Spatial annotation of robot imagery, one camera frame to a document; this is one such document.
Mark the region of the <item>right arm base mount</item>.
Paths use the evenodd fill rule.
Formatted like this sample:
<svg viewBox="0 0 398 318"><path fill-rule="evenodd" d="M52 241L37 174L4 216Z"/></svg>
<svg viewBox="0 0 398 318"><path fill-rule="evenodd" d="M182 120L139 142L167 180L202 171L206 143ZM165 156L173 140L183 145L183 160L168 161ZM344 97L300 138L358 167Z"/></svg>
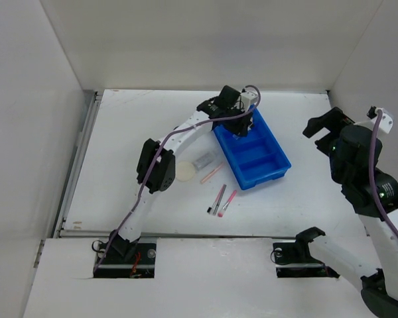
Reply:
<svg viewBox="0 0 398 318"><path fill-rule="evenodd" d="M271 261L278 278L334 278L340 275L325 263L311 257L300 243L292 240L273 243Z"/></svg>

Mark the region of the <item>clear vial black cap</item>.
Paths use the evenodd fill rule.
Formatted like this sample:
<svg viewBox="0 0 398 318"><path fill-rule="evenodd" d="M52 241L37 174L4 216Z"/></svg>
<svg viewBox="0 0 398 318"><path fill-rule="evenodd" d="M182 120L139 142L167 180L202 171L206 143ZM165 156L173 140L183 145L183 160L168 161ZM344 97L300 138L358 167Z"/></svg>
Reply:
<svg viewBox="0 0 398 318"><path fill-rule="evenodd" d="M246 132L245 134L233 134L232 137L234 140L243 140L247 138L250 135L249 132Z"/></svg>

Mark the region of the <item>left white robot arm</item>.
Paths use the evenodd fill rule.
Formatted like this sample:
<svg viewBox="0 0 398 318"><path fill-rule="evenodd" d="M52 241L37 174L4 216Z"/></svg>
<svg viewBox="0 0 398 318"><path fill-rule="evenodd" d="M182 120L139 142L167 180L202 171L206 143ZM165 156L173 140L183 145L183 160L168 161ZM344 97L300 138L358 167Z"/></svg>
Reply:
<svg viewBox="0 0 398 318"><path fill-rule="evenodd" d="M175 180L177 156L219 126L245 137L253 126L253 112L260 101L261 92L254 85L247 85L241 91L226 85L219 95L201 102L183 124L165 137L145 141L136 168L135 202L118 228L111 232L106 246L118 261L126 263L133 259L155 197Z"/></svg>

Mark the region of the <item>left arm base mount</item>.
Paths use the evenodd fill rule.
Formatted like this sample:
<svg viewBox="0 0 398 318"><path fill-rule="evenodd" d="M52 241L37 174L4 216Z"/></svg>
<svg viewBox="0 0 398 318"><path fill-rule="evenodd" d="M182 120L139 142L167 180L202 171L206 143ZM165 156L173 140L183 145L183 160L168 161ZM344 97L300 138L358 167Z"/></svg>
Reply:
<svg viewBox="0 0 398 318"><path fill-rule="evenodd" d="M111 247L105 258L107 243L95 240L92 250L96 253L93 267L93 278L127 278L149 279L155 277L155 260L157 257L157 240L155 238L140 238L129 248L128 257L121 256Z"/></svg>

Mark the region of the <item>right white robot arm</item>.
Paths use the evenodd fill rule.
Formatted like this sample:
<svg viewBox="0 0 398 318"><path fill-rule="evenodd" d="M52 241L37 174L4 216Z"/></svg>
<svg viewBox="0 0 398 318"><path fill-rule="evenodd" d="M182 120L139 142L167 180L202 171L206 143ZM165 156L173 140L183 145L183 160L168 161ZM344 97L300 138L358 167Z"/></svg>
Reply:
<svg viewBox="0 0 398 318"><path fill-rule="evenodd" d="M327 155L332 180L352 205L376 251L380 268L336 244L317 227L295 237L294 253L334 269L360 293L376 317L398 317L398 181L377 168L381 135L390 133L393 117L371 107L368 120L354 122L337 107L308 120L303 135L311 138L322 129L328 134L315 142Z"/></svg>

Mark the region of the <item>clear plastic bottle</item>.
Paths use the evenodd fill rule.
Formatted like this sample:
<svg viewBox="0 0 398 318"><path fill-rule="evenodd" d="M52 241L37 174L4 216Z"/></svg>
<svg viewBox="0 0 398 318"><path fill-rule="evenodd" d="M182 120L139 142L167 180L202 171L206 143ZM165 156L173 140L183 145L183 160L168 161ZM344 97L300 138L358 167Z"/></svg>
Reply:
<svg viewBox="0 0 398 318"><path fill-rule="evenodd" d="M215 150L211 150L195 159L192 162L192 165L194 166L195 171L199 172L214 162L217 157L218 153Z"/></svg>

